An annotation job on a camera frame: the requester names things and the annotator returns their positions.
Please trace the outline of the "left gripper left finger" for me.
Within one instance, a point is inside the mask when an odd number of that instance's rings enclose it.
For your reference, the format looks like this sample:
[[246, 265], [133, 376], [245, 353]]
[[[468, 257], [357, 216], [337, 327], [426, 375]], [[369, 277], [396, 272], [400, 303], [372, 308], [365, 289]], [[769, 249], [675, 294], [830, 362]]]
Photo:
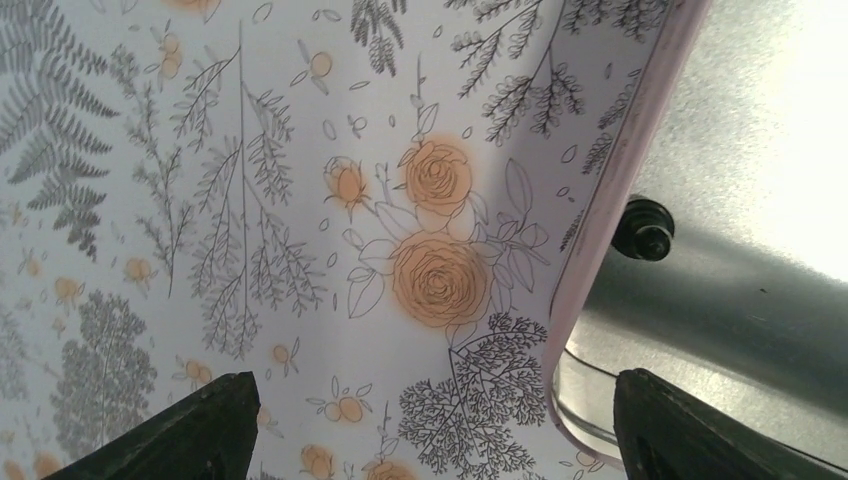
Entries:
[[225, 374], [49, 477], [242, 480], [259, 410], [254, 374]]

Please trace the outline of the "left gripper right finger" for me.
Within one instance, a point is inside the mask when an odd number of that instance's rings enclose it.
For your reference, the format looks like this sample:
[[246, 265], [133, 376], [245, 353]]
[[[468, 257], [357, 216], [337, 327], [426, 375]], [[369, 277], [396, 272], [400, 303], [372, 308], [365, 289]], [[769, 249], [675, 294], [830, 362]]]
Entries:
[[620, 372], [614, 432], [629, 479], [845, 479], [638, 368]]

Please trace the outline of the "pink metal tray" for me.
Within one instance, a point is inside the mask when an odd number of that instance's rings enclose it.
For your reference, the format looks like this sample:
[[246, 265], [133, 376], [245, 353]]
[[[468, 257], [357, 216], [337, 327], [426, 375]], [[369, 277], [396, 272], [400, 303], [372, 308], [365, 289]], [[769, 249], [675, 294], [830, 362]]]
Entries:
[[[666, 258], [612, 245], [643, 197]], [[619, 465], [617, 374], [645, 368], [847, 471], [847, 5], [680, 1], [584, 214], [551, 309], [552, 407]]]

